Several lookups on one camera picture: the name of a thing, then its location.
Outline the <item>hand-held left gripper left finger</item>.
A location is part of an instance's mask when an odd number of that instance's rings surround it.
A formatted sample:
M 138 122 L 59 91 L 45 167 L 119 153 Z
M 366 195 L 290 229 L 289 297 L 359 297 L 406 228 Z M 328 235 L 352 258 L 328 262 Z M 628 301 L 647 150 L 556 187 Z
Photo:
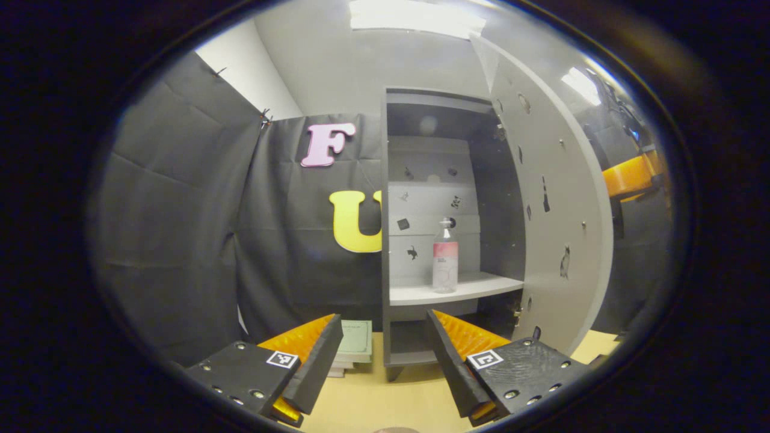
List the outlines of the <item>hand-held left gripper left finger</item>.
M 331 313 L 261 343 L 230 343 L 185 375 L 231 406 L 299 428 L 316 405 L 341 340 L 341 315 Z

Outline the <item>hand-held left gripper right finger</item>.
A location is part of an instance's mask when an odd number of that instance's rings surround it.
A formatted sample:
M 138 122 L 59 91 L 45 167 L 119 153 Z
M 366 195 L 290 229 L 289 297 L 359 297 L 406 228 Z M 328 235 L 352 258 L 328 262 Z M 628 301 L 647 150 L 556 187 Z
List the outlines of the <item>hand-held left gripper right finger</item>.
M 525 416 L 593 372 L 538 333 L 509 340 L 439 310 L 427 310 L 425 323 L 459 416 L 473 427 Z

